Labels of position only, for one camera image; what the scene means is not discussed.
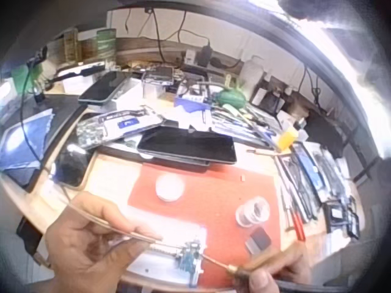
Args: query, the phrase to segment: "yellow bottle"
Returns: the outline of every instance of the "yellow bottle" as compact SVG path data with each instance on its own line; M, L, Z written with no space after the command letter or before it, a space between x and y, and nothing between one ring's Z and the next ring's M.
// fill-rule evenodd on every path
M280 151L285 151L299 137L299 131L293 126L290 126L283 134L281 134L277 146Z

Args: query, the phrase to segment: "wooden table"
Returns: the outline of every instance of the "wooden table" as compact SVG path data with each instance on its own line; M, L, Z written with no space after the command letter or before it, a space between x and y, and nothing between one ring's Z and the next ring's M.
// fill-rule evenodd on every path
M152 104L156 109L172 107L172 102L169 100L156 100L152 102ZM73 127L68 129L66 135L61 138L57 148L48 159L46 164L48 169L51 168L51 164L55 161L61 146L65 143ZM259 174L273 176L275 182L278 182L278 172L273 157L270 156L268 152L266 152L265 155L247 153L246 150L248 148L248 146L241 144L235 145L238 158L238 162L235 166ZM120 205L127 204L132 188L140 175L141 167L142 165L140 163L98 154L93 163L84 190L112 200ZM126 179L118 176L118 174L122 174L123 176L126 175ZM365 226L365 219L360 197L353 185L352 188L357 202L360 228L363 229ZM48 178L48 174L45 171L42 172L34 190L29 194L3 173L0 174L0 190L2 194L6 194L14 202L23 215L43 234L65 208L66 199L60 187L55 185ZM68 189L68 194L71 197L74 197L77 194L77 191ZM280 246L281 249L285 249L296 240L296 233L294 231L285 231L285 214L283 212L280 195L277 196L277 200L279 202L281 227ZM319 220L304 225L304 230L307 236L306 244L309 249L311 265L322 261L324 258L327 258L339 249L345 247L350 242L350 239L344 238L342 235L326 234L326 224L322 212L320 213ZM153 286L151 280L139 278L137 275L131 273L126 276L126 279L141 286L143 284ZM161 284L160 282L156 283L156 288L169 289L170 291L173 290L172 287L167 284Z

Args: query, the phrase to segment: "solder wire spool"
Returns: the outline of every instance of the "solder wire spool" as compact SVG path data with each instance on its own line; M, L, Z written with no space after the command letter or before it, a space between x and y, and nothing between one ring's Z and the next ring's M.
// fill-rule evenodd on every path
M266 222L270 216L270 206L263 197L255 197L238 207L235 216L241 227L248 228Z

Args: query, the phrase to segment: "red mat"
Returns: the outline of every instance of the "red mat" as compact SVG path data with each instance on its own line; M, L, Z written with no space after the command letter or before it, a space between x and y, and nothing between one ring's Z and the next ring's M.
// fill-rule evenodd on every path
M172 203L160 200L155 191L158 176L180 175L186 187L182 197ZM280 223L276 189L272 176L260 175L228 165L212 165L205 173L194 173L144 164L128 204L145 211L203 225L207 229L205 254L226 264L240 265L250 258L245 242L256 229L242 228L236 223L235 211L247 200L264 197L271 209L263 223L272 244L280 247ZM203 261L199 285L224 288L232 284L226 272Z

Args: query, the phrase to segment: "white round container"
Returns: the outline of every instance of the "white round container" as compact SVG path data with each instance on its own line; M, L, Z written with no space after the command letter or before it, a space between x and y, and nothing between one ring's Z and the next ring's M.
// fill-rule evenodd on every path
M255 197L236 210L236 221L244 228L269 220L270 206L263 197Z
M164 174L156 180L156 194L164 201L178 200L185 191L185 182L176 174Z

